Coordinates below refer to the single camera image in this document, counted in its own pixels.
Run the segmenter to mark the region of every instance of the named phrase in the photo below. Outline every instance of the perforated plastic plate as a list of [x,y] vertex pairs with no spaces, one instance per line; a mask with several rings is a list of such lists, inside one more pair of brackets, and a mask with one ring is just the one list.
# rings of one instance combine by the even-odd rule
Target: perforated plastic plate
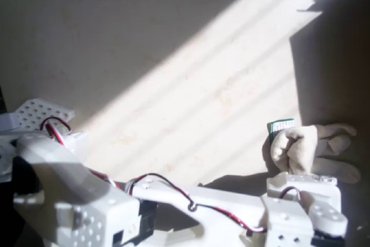
[[[17,130],[38,130],[41,122],[47,117],[59,117],[65,121],[70,121],[75,116],[75,111],[61,105],[53,104],[41,98],[29,99],[23,103],[16,112],[19,114],[21,127]],[[53,124],[57,128],[62,125],[55,121]]]

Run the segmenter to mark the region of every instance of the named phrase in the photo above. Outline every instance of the red and black wire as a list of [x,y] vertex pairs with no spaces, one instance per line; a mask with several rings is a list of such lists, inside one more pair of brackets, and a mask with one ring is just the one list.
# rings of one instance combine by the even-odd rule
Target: red and black wire
[[294,187],[294,186],[288,186],[287,188],[285,188],[282,193],[280,194],[279,198],[282,199],[285,197],[285,195],[290,191],[290,190],[295,190],[297,192],[297,199],[298,201],[301,201],[301,192],[298,188]]
[[[42,123],[40,125],[40,130],[46,129],[47,133],[49,133],[49,136],[52,139],[57,140],[61,145],[65,146],[65,142],[63,140],[62,135],[59,133],[59,131],[55,127],[53,127],[53,125],[50,123],[50,120],[58,120],[60,123],[62,123],[63,126],[65,126],[67,128],[67,130],[68,130],[67,134],[71,134],[72,133],[72,128],[70,127],[70,125],[66,121],[64,121],[63,119],[61,119],[59,117],[54,117],[54,116],[48,117],[48,118],[44,119],[44,121],[42,121]],[[95,171],[95,170],[92,170],[92,169],[89,169],[89,170],[95,176],[101,178],[102,180],[104,180],[106,182],[109,182],[111,185],[113,185],[116,188],[120,188],[118,186],[118,184],[116,182],[114,182],[106,174],[100,173],[100,172]]]
[[194,200],[189,196],[188,193],[186,193],[184,190],[182,190],[181,188],[177,187],[176,185],[174,185],[172,182],[170,182],[167,178],[165,178],[164,176],[160,175],[160,174],[156,174],[156,173],[149,173],[149,174],[145,174],[145,175],[142,175],[138,178],[136,178],[132,184],[129,186],[128,188],[128,194],[129,195],[132,195],[132,191],[134,189],[134,186],[140,181],[142,180],[143,178],[147,177],[147,176],[156,176],[164,181],[166,181],[166,183],[168,183],[172,188],[174,188],[176,191],[180,192],[185,198],[187,198],[190,202],[189,206],[188,206],[188,210],[191,211],[191,212],[194,212],[197,210],[197,207],[204,207],[204,208],[209,208],[209,209],[212,209],[214,211],[217,211],[218,213],[228,217],[229,219],[231,219],[232,221],[234,221],[236,224],[238,224],[239,226],[241,226],[242,228],[245,228],[246,230],[249,230],[249,231],[252,231],[254,233],[265,233],[266,232],[266,229],[263,228],[263,227],[250,227],[248,226],[244,221],[242,221],[240,218],[238,218],[237,216],[235,216],[233,213],[229,212],[229,211],[226,211],[225,209],[222,209],[222,208],[219,208],[219,207],[214,207],[214,206],[211,206],[211,205],[205,205],[205,204],[197,204],[196,202],[194,202]]

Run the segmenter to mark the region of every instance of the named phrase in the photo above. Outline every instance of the white stuffed toy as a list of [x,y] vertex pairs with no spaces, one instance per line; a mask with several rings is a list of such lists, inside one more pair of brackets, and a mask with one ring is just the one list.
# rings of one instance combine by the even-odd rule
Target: white stuffed toy
[[295,175],[334,176],[346,183],[361,179],[359,170],[344,162],[319,158],[337,156],[351,144],[356,129],[347,124],[293,127],[281,130],[271,145],[271,157],[281,171]]

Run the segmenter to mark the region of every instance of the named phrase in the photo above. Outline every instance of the white plastic bracket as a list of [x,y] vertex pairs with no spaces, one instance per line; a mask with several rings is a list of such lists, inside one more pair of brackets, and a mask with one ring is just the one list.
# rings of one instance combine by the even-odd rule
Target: white plastic bracket
[[347,218],[326,202],[324,196],[305,191],[301,195],[315,230],[334,237],[345,236]]
[[310,218],[298,202],[263,196],[267,213],[265,246],[310,246],[314,235]]
[[[336,184],[336,178],[329,176],[289,175],[287,172],[282,172],[274,178],[267,179],[267,196],[279,198],[285,188],[294,186],[300,191],[325,196],[326,202],[337,211],[341,211],[341,191]],[[285,199],[293,200],[296,194],[295,190],[291,190],[286,194]]]
[[[44,119],[54,116],[70,121],[75,116],[73,109],[68,109],[61,105],[53,104],[41,98],[29,99],[16,110],[19,115],[21,127],[18,130],[39,130],[40,124]],[[55,121],[53,123],[57,128],[62,125]]]

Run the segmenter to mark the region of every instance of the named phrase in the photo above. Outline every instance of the screw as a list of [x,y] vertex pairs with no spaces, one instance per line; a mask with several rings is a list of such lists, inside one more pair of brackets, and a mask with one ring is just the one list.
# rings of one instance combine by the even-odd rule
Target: screw
[[188,206],[187,206],[187,209],[191,212],[194,212],[197,210],[197,204],[194,203],[194,202],[191,202]]

